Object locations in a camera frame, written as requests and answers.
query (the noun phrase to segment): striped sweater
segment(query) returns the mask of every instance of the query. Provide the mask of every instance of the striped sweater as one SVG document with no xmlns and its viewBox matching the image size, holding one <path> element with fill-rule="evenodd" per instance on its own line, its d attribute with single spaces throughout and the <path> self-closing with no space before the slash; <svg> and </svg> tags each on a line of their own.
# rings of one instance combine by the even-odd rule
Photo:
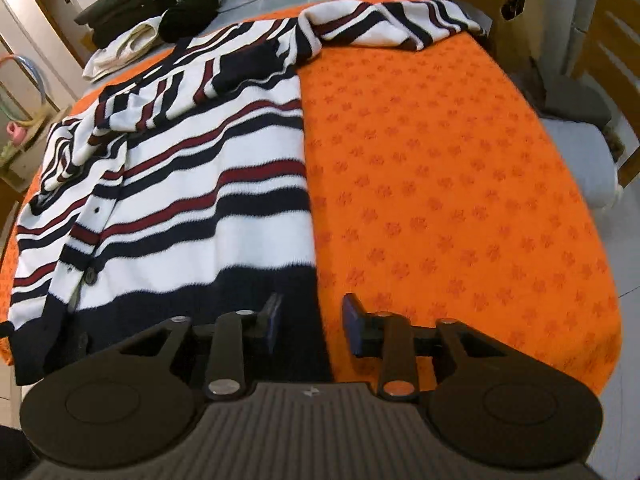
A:
<svg viewBox="0 0 640 480">
<path fill-rule="evenodd" d="M 18 220 L 18 384 L 171 316 L 284 295 L 271 379 L 330 380 L 296 66 L 327 45 L 422 50 L 469 30 L 451 2 L 327 2 L 181 41 L 52 127 Z"/>
</svg>

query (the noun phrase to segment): white towel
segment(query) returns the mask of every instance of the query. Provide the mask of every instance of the white towel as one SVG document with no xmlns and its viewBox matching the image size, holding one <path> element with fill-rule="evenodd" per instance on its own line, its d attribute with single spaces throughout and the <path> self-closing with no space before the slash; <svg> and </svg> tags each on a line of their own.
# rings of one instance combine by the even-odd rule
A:
<svg viewBox="0 0 640 480">
<path fill-rule="evenodd" d="M 107 48 L 96 51 L 84 67 L 82 77 L 94 82 L 146 54 L 158 39 L 161 20 L 162 16 L 149 18 L 123 32 Z"/>
</svg>

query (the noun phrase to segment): circular pad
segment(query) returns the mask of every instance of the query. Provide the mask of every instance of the circular pad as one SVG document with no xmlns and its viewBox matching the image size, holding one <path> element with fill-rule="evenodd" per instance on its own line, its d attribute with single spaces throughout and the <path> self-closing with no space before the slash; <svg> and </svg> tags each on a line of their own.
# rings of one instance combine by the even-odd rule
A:
<svg viewBox="0 0 640 480">
<path fill-rule="evenodd" d="M 36 384 L 20 421 L 29 441 L 51 460 L 109 469 L 161 453 L 184 433 L 193 413 L 193 394 L 166 367 L 112 352 Z"/>
<path fill-rule="evenodd" d="M 583 460 L 602 424 L 597 397 L 556 370 L 537 371 L 463 365 L 431 394 L 429 418 L 450 446 L 487 465 L 537 469 Z"/>
</svg>

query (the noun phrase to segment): metal bolt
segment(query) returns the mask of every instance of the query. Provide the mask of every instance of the metal bolt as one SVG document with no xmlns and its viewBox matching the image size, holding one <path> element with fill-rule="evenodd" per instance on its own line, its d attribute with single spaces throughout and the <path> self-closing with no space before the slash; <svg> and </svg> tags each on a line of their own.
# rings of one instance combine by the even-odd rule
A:
<svg viewBox="0 0 640 480">
<path fill-rule="evenodd" d="M 215 395 L 231 395 L 240 389 L 240 384 L 233 379 L 218 379 L 209 383 L 209 391 Z"/>
<path fill-rule="evenodd" d="M 382 389 L 392 397 L 407 397 L 415 391 L 414 386 L 407 381 L 389 381 Z"/>
</svg>

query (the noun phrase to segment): navy stripe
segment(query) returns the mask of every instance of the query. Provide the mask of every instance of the navy stripe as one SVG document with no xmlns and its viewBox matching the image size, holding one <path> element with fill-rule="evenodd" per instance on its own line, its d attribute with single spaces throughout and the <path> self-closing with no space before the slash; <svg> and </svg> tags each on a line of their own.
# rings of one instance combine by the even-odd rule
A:
<svg viewBox="0 0 640 480">
<path fill-rule="evenodd" d="M 462 20 L 453 18 L 452 16 L 449 15 L 449 13 L 447 12 L 447 7 L 445 7 L 440 0 L 433 0 L 433 2 L 438 6 L 440 15 L 444 20 L 447 20 L 449 23 L 453 23 L 454 25 L 459 26 L 460 30 L 462 31 L 469 30 L 469 26 L 465 22 L 463 22 Z"/>
<path fill-rule="evenodd" d="M 62 151 L 65 149 L 65 146 L 70 142 L 69 137 L 59 137 L 56 139 L 54 144 L 54 155 L 51 157 L 47 167 L 42 170 L 42 176 L 40 177 L 40 182 L 42 183 L 40 189 L 44 192 L 44 183 L 52 178 L 56 173 L 56 168 L 58 167 L 58 163 L 62 158 Z"/>
<path fill-rule="evenodd" d="M 309 196 L 299 187 L 277 189 L 258 195 L 227 195 L 216 203 L 216 211 L 210 218 L 194 221 L 188 216 L 181 224 L 146 237 L 108 244 L 93 260 L 92 267 L 103 270 L 112 258 L 143 258 L 159 253 L 180 243 L 209 240 L 216 234 L 218 222 L 228 216 L 272 216 L 285 211 L 310 211 Z"/>
<path fill-rule="evenodd" d="M 74 266 L 78 270 L 86 270 L 93 259 L 92 254 L 85 254 L 78 249 L 65 245 L 60 253 L 60 262 Z"/>
<path fill-rule="evenodd" d="M 291 77 L 296 75 L 296 69 L 293 66 L 288 66 L 284 72 L 277 72 L 275 74 L 270 75 L 267 79 L 263 81 L 243 81 L 240 85 L 223 95 L 216 96 L 213 99 L 209 99 L 199 104 L 197 107 L 193 107 L 191 110 L 187 110 L 185 113 L 180 116 L 168 120 L 165 124 L 161 124 L 157 128 L 153 128 L 145 132 L 142 136 L 130 136 L 128 137 L 129 149 L 133 149 L 137 147 L 142 142 L 146 142 L 148 140 L 152 140 L 156 135 L 160 135 L 168 131 L 169 129 L 177 126 L 184 120 L 203 114 L 211 110 L 212 108 L 222 106 L 223 104 L 234 101 L 245 89 L 247 88 L 259 88 L 260 90 L 272 90 L 279 82 L 291 79 Z"/>
<path fill-rule="evenodd" d="M 11 295 L 11 304 L 14 305 L 16 303 L 20 303 L 21 301 L 32 300 L 33 298 L 46 296 L 49 292 L 49 285 L 51 285 L 51 278 L 45 280 L 36 288 L 32 288 L 31 290 L 27 290 L 26 292 L 14 292 Z"/>
<path fill-rule="evenodd" d="M 178 72 L 172 77 L 171 85 L 169 89 L 166 90 L 162 96 L 162 105 L 160 107 L 160 111 L 156 114 L 155 117 L 152 118 L 154 122 L 154 126 L 157 128 L 161 124 L 166 124 L 167 118 L 166 113 L 167 110 L 174 104 L 176 98 L 178 97 L 178 89 L 180 88 L 180 83 L 184 78 L 184 72 Z"/>
<path fill-rule="evenodd" d="M 123 112 L 127 109 L 127 105 L 129 104 L 129 95 L 128 94 L 120 94 L 116 95 L 113 98 L 113 111 L 110 115 L 117 114 L 118 112 Z"/>
<path fill-rule="evenodd" d="M 282 69 L 276 56 L 278 40 L 267 40 L 250 48 L 220 57 L 220 72 L 212 80 L 218 95 L 232 91 L 248 80 L 267 79 Z"/>
<path fill-rule="evenodd" d="M 393 17 L 398 20 L 403 27 L 406 27 L 416 38 L 418 38 L 424 47 L 428 47 L 433 43 L 433 38 L 422 27 L 419 27 L 412 22 L 404 13 L 404 5 L 400 2 L 387 2 L 382 4 L 386 10 L 388 10 Z"/>
<path fill-rule="evenodd" d="M 290 266 L 273 270 L 232 267 L 220 272 L 213 283 L 185 285 L 162 294 L 132 292 L 99 308 L 71 315 L 66 314 L 65 303 L 50 296 L 43 317 L 25 323 L 10 337 L 19 364 L 15 370 L 17 383 L 33 384 L 45 373 L 74 362 L 82 334 L 89 336 L 88 351 L 94 353 L 173 316 L 189 316 L 198 325 L 214 323 L 221 314 L 240 307 L 261 310 L 273 292 L 284 295 L 276 348 L 268 362 L 252 362 L 254 378 L 331 382 L 315 269 Z"/>
<path fill-rule="evenodd" d="M 26 251 L 28 249 L 36 249 L 40 247 L 47 247 L 51 245 L 53 242 L 68 234 L 73 227 L 73 224 L 76 222 L 76 219 L 80 216 L 80 213 L 76 213 L 69 217 L 65 223 L 63 223 L 60 227 L 56 228 L 52 232 L 43 237 L 39 238 L 27 238 L 25 236 L 18 237 L 18 250 L 20 252 Z"/>
<path fill-rule="evenodd" d="M 189 155 L 176 156 L 168 164 L 165 164 L 161 168 L 157 168 L 153 173 L 135 180 L 130 184 L 126 184 L 125 180 L 125 185 L 121 188 L 122 193 L 119 196 L 119 199 L 124 200 L 126 198 L 130 198 L 131 196 L 162 182 L 174 171 L 185 171 L 202 166 L 203 164 L 212 161 L 220 152 L 225 142 L 229 139 L 252 134 L 267 126 L 283 126 L 302 131 L 303 120 L 301 117 L 283 117 L 277 113 L 270 112 L 245 120 L 235 126 L 230 126 L 222 134 L 222 138 L 213 146 L 201 150 L 200 152 L 190 153 Z M 109 198 L 112 196 L 115 197 L 115 193 L 110 194 Z"/>
<path fill-rule="evenodd" d="M 303 64 L 311 59 L 313 55 L 313 50 L 311 49 L 311 44 L 309 40 L 306 38 L 305 33 L 302 32 L 300 26 L 296 27 L 296 44 L 298 46 L 298 54 L 296 56 L 296 63 Z"/>
<path fill-rule="evenodd" d="M 182 66 L 187 66 L 191 64 L 193 61 L 198 59 L 200 56 L 205 56 L 206 54 L 211 54 L 217 48 L 227 43 L 228 41 L 234 40 L 238 36 L 245 34 L 251 30 L 255 22 L 246 22 L 238 25 L 236 30 L 233 30 L 227 37 L 223 40 L 213 43 L 210 46 L 203 48 L 202 46 L 194 47 L 193 49 L 188 49 L 186 52 L 180 52 L 178 48 L 175 48 L 168 57 L 163 59 L 159 63 L 159 69 L 143 78 L 135 78 L 136 86 L 145 87 L 154 81 L 160 79 L 161 77 L 165 77 L 169 72 L 175 70 L 176 68 L 180 68 Z"/>
<path fill-rule="evenodd" d="M 80 181 L 84 180 L 91 171 L 91 168 L 94 164 L 100 162 L 105 159 L 114 159 L 118 156 L 118 151 L 120 150 L 120 146 L 123 142 L 125 142 L 126 136 L 120 136 L 117 139 L 114 139 L 110 144 L 106 146 L 101 146 L 100 150 L 97 153 L 94 153 L 94 156 L 89 159 L 83 166 L 79 174 L 76 174 L 73 179 L 70 179 L 68 182 L 65 182 L 59 188 L 55 189 L 53 192 L 42 192 L 34 195 L 31 199 L 33 202 L 33 214 L 40 215 L 45 212 L 50 206 L 55 204 L 57 200 L 62 199 L 62 196 L 67 192 L 71 194 L 74 193 L 74 187 Z"/>
<path fill-rule="evenodd" d="M 388 19 L 386 19 L 381 12 L 376 10 L 375 12 L 365 16 L 358 23 L 355 23 L 346 30 L 338 33 L 332 40 L 327 40 L 326 42 L 329 44 L 349 45 L 356 41 L 365 32 L 368 32 L 371 27 L 380 22 L 388 23 Z"/>
</svg>

